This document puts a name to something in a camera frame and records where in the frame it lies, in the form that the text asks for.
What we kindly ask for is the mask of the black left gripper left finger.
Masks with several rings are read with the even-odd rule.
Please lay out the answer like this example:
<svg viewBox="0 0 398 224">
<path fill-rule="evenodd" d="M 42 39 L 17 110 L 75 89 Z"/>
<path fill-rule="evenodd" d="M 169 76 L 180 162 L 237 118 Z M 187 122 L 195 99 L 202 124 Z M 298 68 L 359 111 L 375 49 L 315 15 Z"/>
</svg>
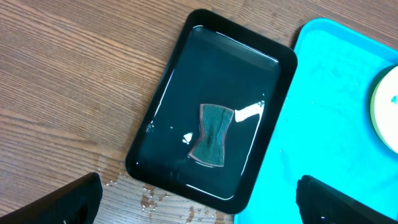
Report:
<svg viewBox="0 0 398 224">
<path fill-rule="evenodd" d="M 1 217 L 1 223 L 87 223 L 97 216 L 103 196 L 101 180 L 96 172 Z"/>
</svg>

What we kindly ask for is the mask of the green scrubbing sponge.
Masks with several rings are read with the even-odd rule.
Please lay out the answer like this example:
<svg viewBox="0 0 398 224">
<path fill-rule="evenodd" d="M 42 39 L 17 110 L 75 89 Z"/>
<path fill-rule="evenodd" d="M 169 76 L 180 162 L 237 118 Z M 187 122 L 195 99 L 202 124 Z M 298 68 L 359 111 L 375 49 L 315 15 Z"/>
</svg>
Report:
<svg viewBox="0 0 398 224">
<path fill-rule="evenodd" d="M 188 156 L 206 166 L 223 167 L 225 139 L 234 116 L 230 108 L 214 105 L 200 105 L 200 133 Z"/>
</svg>

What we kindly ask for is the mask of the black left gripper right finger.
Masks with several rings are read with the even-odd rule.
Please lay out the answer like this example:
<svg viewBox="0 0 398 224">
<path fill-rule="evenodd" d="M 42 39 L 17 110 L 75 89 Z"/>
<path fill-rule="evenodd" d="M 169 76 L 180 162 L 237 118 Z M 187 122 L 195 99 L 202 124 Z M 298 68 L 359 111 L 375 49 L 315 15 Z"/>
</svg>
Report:
<svg viewBox="0 0 398 224">
<path fill-rule="evenodd" d="M 397 224 L 310 175 L 297 182 L 296 204 L 303 224 Z"/>
</svg>

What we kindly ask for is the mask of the yellow plate with stain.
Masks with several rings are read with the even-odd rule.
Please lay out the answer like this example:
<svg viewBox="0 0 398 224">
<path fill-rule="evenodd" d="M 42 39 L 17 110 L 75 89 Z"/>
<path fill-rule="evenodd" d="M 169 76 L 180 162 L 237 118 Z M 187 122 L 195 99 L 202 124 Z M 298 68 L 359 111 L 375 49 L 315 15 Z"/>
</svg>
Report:
<svg viewBox="0 0 398 224">
<path fill-rule="evenodd" d="M 397 66 L 389 69 L 375 86 L 370 115 L 381 141 L 397 153 Z"/>
</svg>

